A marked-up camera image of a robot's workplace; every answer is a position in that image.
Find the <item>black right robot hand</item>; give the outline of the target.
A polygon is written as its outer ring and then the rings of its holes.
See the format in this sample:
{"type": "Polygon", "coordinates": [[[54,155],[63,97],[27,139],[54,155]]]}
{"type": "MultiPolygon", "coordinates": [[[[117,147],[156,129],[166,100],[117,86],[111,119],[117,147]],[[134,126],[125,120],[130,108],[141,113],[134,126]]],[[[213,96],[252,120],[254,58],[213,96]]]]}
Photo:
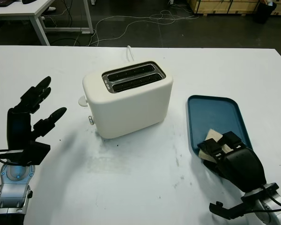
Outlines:
{"type": "Polygon", "coordinates": [[[205,159],[204,165],[242,192],[251,192],[266,184],[258,156],[233,132],[224,133],[218,141],[214,138],[204,140],[198,147],[213,159],[213,162],[205,159]]]}

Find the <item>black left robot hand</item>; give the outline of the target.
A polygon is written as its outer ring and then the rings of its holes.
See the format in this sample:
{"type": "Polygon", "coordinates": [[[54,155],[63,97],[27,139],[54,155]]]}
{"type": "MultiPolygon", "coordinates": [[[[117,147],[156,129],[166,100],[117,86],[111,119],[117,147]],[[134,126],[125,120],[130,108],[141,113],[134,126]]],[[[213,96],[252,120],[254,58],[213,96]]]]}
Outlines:
{"type": "Polygon", "coordinates": [[[65,107],[54,111],[48,118],[31,125],[31,115],[49,96],[51,77],[47,76],[38,85],[31,86],[21,97],[20,103],[7,112],[7,145],[10,150],[23,150],[39,137],[47,135],[55,123],[65,114],[65,107]]]}

